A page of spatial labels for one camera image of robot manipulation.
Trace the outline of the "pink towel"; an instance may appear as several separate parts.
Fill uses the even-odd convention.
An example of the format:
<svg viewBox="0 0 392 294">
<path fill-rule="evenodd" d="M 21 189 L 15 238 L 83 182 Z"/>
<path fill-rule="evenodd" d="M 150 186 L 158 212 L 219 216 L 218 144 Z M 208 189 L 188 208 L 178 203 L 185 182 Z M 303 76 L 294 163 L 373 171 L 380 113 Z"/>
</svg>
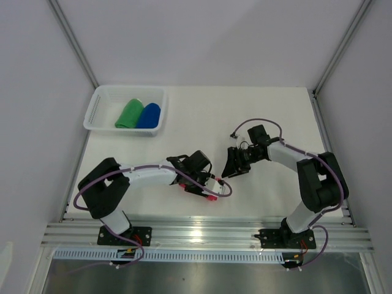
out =
<svg viewBox="0 0 392 294">
<path fill-rule="evenodd" d="M 217 199 L 218 199 L 217 196 L 206 194 L 205 191 L 202 188 L 198 187 L 198 186 L 187 185 L 187 184 L 180 184 L 179 186 L 182 187 L 185 192 L 201 196 L 201 197 L 205 198 L 208 201 L 214 202 L 214 201 L 217 201 Z"/>
</svg>

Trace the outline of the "green towel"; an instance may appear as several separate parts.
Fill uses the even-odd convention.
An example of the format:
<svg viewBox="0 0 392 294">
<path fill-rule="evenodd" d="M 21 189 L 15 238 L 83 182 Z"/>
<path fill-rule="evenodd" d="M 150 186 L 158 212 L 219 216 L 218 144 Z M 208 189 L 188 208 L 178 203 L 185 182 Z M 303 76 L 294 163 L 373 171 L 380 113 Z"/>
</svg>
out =
<svg viewBox="0 0 392 294">
<path fill-rule="evenodd" d="M 134 129 L 143 111 L 144 106 L 139 99 L 130 100 L 123 108 L 119 118 L 115 122 L 115 127 L 119 129 Z"/>
</svg>

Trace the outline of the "blue towel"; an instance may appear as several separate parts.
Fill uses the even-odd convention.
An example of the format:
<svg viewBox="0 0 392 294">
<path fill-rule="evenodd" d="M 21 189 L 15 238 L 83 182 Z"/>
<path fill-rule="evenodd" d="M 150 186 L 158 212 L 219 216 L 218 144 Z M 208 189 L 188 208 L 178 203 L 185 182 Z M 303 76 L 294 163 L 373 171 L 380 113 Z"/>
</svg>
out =
<svg viewBox="0 0 392 294">
<path fill-rule="evenodd" d="M 158 126 L 160 118 L 160 106 L 155 103 L 148 104 L 137 121 L 137 129 L 153 129 Z"/>
</svg>

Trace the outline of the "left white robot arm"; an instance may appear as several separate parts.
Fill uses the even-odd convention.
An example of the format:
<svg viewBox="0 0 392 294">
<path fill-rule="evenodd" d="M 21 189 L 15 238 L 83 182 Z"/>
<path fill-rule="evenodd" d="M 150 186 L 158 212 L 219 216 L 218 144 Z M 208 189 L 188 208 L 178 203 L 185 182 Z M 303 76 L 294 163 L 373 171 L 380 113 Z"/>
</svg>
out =
<svg viewBox="0 0 392 294">
<path fill-rule="evenodd" d="M 131 223 L 119 204 L 126 192 L 150 186 L 179 185 L 188 193 L 208 197 L 204 187 L 210 187 L 215 178 L 209 159 L 200 150 L 191 156 L 171 156 L 155 163 L 138 165 L 119 164 L 114 158 L 104 159 L 79 183 L 80 197 L 93 219 L 100 220 L 111 230 L 111 237 L 120 245 L 133 237 Z"/>
</svg>

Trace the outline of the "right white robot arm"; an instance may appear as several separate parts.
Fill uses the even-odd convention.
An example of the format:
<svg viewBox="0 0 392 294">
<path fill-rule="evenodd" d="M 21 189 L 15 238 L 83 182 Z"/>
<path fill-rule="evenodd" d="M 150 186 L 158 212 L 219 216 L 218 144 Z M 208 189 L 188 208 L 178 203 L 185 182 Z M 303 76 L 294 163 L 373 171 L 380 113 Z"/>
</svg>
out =
<svg viewBox="0 0 392 294">
<path fill-rule="evenodd" d="M 251 165 L 262 160 L 281 164 L 298 175 L 301 202 L 281 224 L 280 241 L 293 247 L 302 232 L 311 228 L 326 213 L 338 210 L 349 196 L 349 189 L 336 156 L 331 152 L 307 153 L 284 141 L 270 137 L 263 125 L 248 130 L 251 144 L 227 149 L 222 177 L 232 178 L 249 173 Z"/>
</svg>

